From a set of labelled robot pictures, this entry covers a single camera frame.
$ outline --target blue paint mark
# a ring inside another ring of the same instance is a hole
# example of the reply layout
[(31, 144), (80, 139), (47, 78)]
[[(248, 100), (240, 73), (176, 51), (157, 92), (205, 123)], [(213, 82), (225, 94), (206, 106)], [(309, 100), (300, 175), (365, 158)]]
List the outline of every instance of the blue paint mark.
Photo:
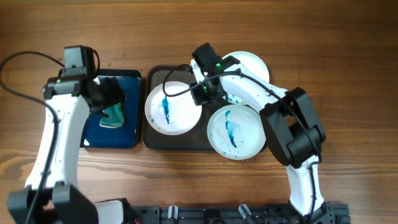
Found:
[(237, 147), (236, 144), (235, 144), (235, 141), (234, 141), (234, 136), (233, 136), (233, 134), (234, 134), (234, 131), (235, 131), (236, 127), (238, 127), (238, 125), (235, 124), (234, 122), (228, 121), (228, 115), (229, 115), (230, 113), (231, 113), (230, 110), (228, 110), (228, 111), (225, 112), (225, 118), (226, 118), (226, 121), (225, 121), (225, 129), (226, 129), (227, 132), (228, 132), (228, 137), (229, 137), (229, 140), (231, 140), (231, 144), (232, 144), (234, 147)]
[(167, 96), (164, 96), (164, 99), (162, 100), (162, 106), (163, 106), (163, 112), (164, 112), (164, 116), (166, 118), (167, 124), (169, 124), (170, 115), (169, 115), (169, 102), (167, 101)]

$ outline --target white plate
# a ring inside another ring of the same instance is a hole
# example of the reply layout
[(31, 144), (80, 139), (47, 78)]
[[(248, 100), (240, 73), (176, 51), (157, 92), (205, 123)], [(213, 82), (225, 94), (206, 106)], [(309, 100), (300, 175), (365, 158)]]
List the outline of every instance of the white plate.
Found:
[(248, 159), (266, 143), (260, 115), (243, 105), (228, 105), (210, 118), (207, 136), (213, 148), (229, 159)]
[[(168, 94), (180, 93), (189, 86), (182, 82), (167, 82)], [(145, 102), (145, 117), (158, 132), (168, 135), (183, 134), (199, 121), (201, 106), (196, 106), (190, 92), (180, 96), (166, 97), (162, 85), (149, 93)]]
[[(252, 54), (250, 52), (239, 51), (239, 52), (229, 53), (228, 55), (225, 55), (223, 59), (228, 56), (233, 56), (236, 59), (240, 60), (241, 63), (249, 70), (249, 72), (253, 73), (255, 76), (269, 83), (268, 68), (265, 65), (265, 63), (261, 60), (261, 58), (259, 58), (257, 55)], [(242, 99), (240, 99), (235, 95), (228, 94), (227, 97), (228, 97), (227, 101), (230, 103), (238, 105), (246, 105), (246, 103)]]

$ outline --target black cable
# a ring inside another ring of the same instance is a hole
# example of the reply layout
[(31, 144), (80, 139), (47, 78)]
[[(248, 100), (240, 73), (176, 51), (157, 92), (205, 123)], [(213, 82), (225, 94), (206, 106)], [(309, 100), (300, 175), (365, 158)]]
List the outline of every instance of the black cable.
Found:
[(100, 74), (100, 56), (98, 55), (98, 52), (93, 49), (94, 54), (97, 56), (97, 71), (96, 71), (96, 77)]
[(54, 58), (52, 58), (52, 57), (50, 57), (48, 55), (45, 55), (45, 54), (40, 53), (40, 52), (34, 52), (34, 51), (24, 51), (24, 52), (18, 52), (18, 53), (12, 54), (12, 55), (8, 56), (8, 58), (6, 58), (0, 65), (0, 85), (4, 88), (4, 90), (8, 91), (9, 93), (11, 93), (13, 95), (16, 95), (16, 96), (19, 96), (21, 98), (25, 98), (25, 99), (34, 101), (36, 103), (40, 103), (41, 105), (44, 105), (46, 108), (49, 109), (49, 111), (52, 113), (52, 116), (53, 116), (54, 130), (53, 130), (52, 139), (51, 139), (51, 143), (50, 143), (49, 154), (47, 155), (47, 159), (45, 161), (45, 165), (44, 165), (44, 169), (43, 169), (43, 175), (42, 175), (42, 178), (40, 180), (39, 186), (37, 187), (36, 194), (35, 194), (35, 196), (34, 196), (34, 198), (32, 200), (32, 203), (30, 204), (30, 208), (29, 208), (29, 211), (28, 211), (28, 214), (27, 214), (27, 218), (26, 218), (26, 222), (25, 222), (26, 224), (30, 224), (30, 221), (31, 221), (32, 216), (33, 216), (33, 213), (34, 213), (34, 211), (36, 209), (36, 206), (37, 206), (37, 204), (39, 202), (40, 191), (42, 190), (44, 182), (45, 182), (45, 180), (47, 179), (47, 176), (48, 176), (51, 159), (52, 159), (53, 152), (54, 152), (54, 149), (55, 149), (55, 142), (56, 142), (57, 135), (58, 135), (58, 116), (57, 116), (57, 112), (55, 112), (55, 110), (50, 105), (48, 105), (45, 101), (37, 99), (37, 98), (34, 98), (32, 96), (25, 95), (23, 93), (19, 93), (18, 91), (12, 90), (12, 89), (8, 88), (8, 86), (6, 86), (4, 84), (4, 82), (2, 82), (2, 80), (1, 80), (1, 70), (4, 67), (4, 65), (8, 61), (10, 61), (12, 58), (14, 58), (14, 57), (16, 57), (18, 55), (24, 55), (24, 54), (34, 54), (34, 55), (43, 56), (43, 57), (46, 57), (46, 58), (52, 60), (53, 62), (55, 62), (55, 63), (57, 63), (57, 64), (59, 64), (59, 65), (61, 65), (63, 67), (64, 67), (64, 65), (63, 65), (63, 63), (59, 62), (58, 60), (56, 60), (56, 59), (54, 59)]
[(317, 162), (312, 162), (312, 163), (308, 166), (308, 168), (307, 168), (307, 169), (310, 171), (311, 182), (312, 182), (312, 190), (313, 190), (311, 211), (310, 211), (310, 213), (309, 213), (309, 215), (308, 215), (308, 219), (307, 219), (308, 222), (310, 222), (310, 221), (311, 221), (311, 218), (312, 218), (312, 215), (313, 215), (313, 210), (314, 210), (314, 207), (315, 207), (315, 201), (316, 201), (316, 199), (317, 199), (317, 198), (316, 198), (316, 190), (315, 190), (315, 179), (314, 179), (314, 177), (313, 177), (313, 169), (312, 169), (312, 166), (314, 166), (314, 165), (316, 165), (316, 164), (320, 164), (320, 163), (322, 162), (322, 156), (321, 156), (321, 154), (320, 154), (320, 152), (319, 152), (319, 150), (318, 150), (317, 145), (315, 144), (314, 140), (312, 139), (311, 135), (308, 133), (307, 129), (304, 127), (303, 123), (301, 122), (301, 120), (299, 119), (299, 117), (294, 113), (294, 111), (290, 108), (290, 106), (289, 106), (285, 101), (283, 101), (283, 99), (282, 99), (281, 97), (279, 97), (278, 95), (276, 95), (272, 90), (268, 89), (268, 87), (266, 87), (265, 85), (263, 85), (261, 82), (259, 82), (259, 81), (256, 80), (255, 78), (250, 77), (250, 76), (245, 75), (245, 74), (235, 74), (235, 73), (223, 73), (223, 74), (215, 75), (215, 76), (213, 76), (213, 77), (210, 77), (210, 78), (204, 80), (203, 82), (200, 82), (200, 83), (194, 85), (193, 87), (190, 87), (190, 88), (188, 88), (188, 89), (186, 89), (186, 90), (184, 90), (184, 91), (181, 91), (180, 93), (176, 93), (176, 94), (172, 94), (172, 95), (167, 94), (167, 93), (166, 93), (166, 90), (165, 90), (166, 81), (167, 81), (168, 77), (170, 76), (170, 74), (171, 74), (173, 71), (177, 70), (177, 69), (178, 69), (179, 67), (181, 67), (181, 66), (186, 66), (186, 65), (179, 65), (179, 66), (177, 66), (175, 69), (171, 70), (171, 71), (165, 76), (165, 78), (164, 78), (164, 80), (163, 80), (163, 93), (164, 93), (166, 96), (168, 96), (168, 97), (173, 97), (173, 96), (182, 95), (182, 94), (184, 94), (184, 93), (186, 93), (186, 92), (191, 91), (192, 89), (194, 89), (194, 88), (196, 88), (196, 87), (198, 87), (198, 86), (201, 86), (201, 85), (205, 84), (206, 82), (208, 82), (208, 81), (210, 81), (210, 80), (212, 80), (212, 79), (215, 79), (215, 78), (219, 78), (219, 77), (223, 77), (223, 76), (227, 76), (227, 75), (236, 75), (236, 76), (239, 76), (239, 77), (247, 78), (247, 79), (251, 80), (252, 82), (256, 83), (257, 85), (259, 85), (259, 86), (260, 86), (261, 88), (263, 88), (266, 92), (268, 92), (268, 93), (271, 94), (273, 97), (275, 97), (276, 99), (278, 99), (278, 100), (280, 101), (280, 103), (282, 103), (282, 105), (285, 107), (285, 109), (287, 109), (287, 111), (289, 112), (289, 114), (292, 115), (292, 116), (296, 119), (296, 121), (298, 122), (298, 124), (300, 125), (300, 127), (303, 129), (304, 134), (306, 135), (306, 137), (308, 137), (308, 140), (310, 140), (310, 143), (311, 143), (311, 145), (312, 145), (312, 147), (313, 147), (313, 149), (314, 149), (314, 151), (315, 151), (315, 154), (318, 156), (318, 161), (317, 161)]

